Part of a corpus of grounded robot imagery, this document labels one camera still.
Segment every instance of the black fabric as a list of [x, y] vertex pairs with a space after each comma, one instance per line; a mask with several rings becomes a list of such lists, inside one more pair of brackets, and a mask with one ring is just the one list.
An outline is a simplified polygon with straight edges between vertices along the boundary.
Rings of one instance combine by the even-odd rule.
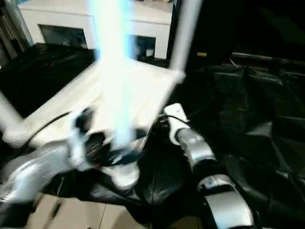
[[25, 204], [0, 201], [0, 228], [24, 228], [33, 212], [32, 202]]
[[36, 44], [0, 70], [0, 91], [27, 117], [93, 61], [93, 50]]
[[[93, 60], [92, 51], [56, 45], [39, 44], [28, 53], [32, 59], [25, 53], [0, 71], [0, 90], [23, 116]], [[34, 61], [36, 55], [41, 61]], [[31, 80], [42, 72], [47, 77], [40, 83]], [[215, 66], [188, 71], [168, 101], [182, 104], [263, 226], [305, 226], [304, 87], [305, 78], [291, 72]], [[63, 175], [60, 196], [125, 205], [139, 222], [158, 228], [180, 216], [202, 216], [203, 197], [183, 151], [169, 141], [166, 122], [153, 127], [144, 152], [133, 189], [119, 191], [107, 175], [92, 170]], [[45, 192], [56, 195], [60, 183], [57, 176]]]

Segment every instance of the white frame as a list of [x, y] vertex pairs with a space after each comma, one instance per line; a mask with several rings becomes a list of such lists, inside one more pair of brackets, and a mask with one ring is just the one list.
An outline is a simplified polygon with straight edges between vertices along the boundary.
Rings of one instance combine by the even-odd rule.
[[83, 29], [88, 49], [96, 48], [92, 16], [35, 10], [21, 10], [21, 13], [34, 43], [45, 43], [39, 25], [53, 25]]
[[166, 59], [170, 25], [132, 21], [129, 34], [154, 37], [156, 39], [155, 58]]

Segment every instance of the silver robot arm segment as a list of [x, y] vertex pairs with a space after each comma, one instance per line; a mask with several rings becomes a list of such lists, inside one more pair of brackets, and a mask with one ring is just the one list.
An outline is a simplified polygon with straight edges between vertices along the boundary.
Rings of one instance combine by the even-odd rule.
[[234, 182], [220, 173], [219, 163], [204, 138], [186, 127], [186, 116], [180, 104], [172, 104], [164, 109], [169, 115], [170, 140], [180, 145], [187, 156], [193, 175], [199, 178], [198, 192], [202, 193], [213, 216], [212, 227], [230, 229], [236, 227], [254, 226], [253, 214]]

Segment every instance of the white metal bar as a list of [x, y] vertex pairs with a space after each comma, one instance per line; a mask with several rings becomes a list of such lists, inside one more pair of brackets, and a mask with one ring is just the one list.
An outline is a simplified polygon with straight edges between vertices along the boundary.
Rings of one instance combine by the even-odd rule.
[[203, 0], [185, 0], [182, 3], [170, 69], [182, 73], [185, 70], [202, 2]]
[[4, 132], [7, 128], [15, 127], [21, 123], [22, 117], [13, 108], [5, 96], [0, 92], [0, 129]]

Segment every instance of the white cabinet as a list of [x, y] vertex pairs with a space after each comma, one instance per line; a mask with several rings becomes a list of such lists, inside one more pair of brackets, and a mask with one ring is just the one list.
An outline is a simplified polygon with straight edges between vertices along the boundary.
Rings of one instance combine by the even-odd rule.
[[[91, 0], [30, 0], [19, 5], [34, 43], [58, 43], [96, 48]], [[158, 1], [129, 1], [130, 35], [153, 38], [152, 53], [165, 59], [173, 5]]]

